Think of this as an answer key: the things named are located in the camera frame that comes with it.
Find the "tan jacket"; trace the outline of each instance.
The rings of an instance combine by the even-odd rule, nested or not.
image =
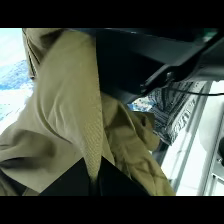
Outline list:
[[[132,112],[100,92],[95,40],[55,28],[23,32],[37,82],[17,122],[0,136],[1,171],[39,194],[82,157],[94,183],[103,156],[151,195],[174,195],[149,153],[159,143],[153,114]],[[1,178],[0,194],[16,195]]]

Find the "black cable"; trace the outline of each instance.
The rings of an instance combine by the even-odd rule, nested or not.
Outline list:
[[[171,87],[165,87],[167,88],[169,91],[176,91],[176,92],[180,92],[180,93],[186,93],[186,94],[192,94],[192,95],[198,95],[198,96],[224,96],[224,93],[195,93],[195,92],[189,92],[189,91],[184,91],[184,90],[180,90],[180,89],[175,89],[175,88],[171,88]]]

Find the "brown fabric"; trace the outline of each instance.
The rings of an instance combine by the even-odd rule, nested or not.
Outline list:
[[[54,32],[58,38],[50,39]],[[50,28],[23,35],[38,79],[18,121],[0,136],[2,172],[38,194],[82,157],[94,182],[104,156],[151,195],[174,195],[149,153],[159,142],[153,115],[100,93],[95,41]]]

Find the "black object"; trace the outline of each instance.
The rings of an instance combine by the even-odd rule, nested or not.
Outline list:
[[[81,159],[40,196],[149,196],[144,188],[126,177],[102,157],[96,187],[91,186],[84,159]]]
[[[131,103],[172,81],[224,80],[219,28],[70,28],[96,38],[101,90]]]
[[[222,165],[224,166],[224,137],[219,142],[218,153],[222,157]]]

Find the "wire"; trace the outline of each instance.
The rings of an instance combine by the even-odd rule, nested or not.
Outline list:
[[[176,91],[176,92],[180,92],[180,93],[186,93],[186,94],[192,94],[192,95],[198,95],[198,96],[224,96],[224,93],[195,93],[195,92],[189,92],[189,91],[184,91],[184,90],[180,90],[180,89],[175,89],[175,88],[171,88],[171,87],[165,87],[167,88],[169,91]]]

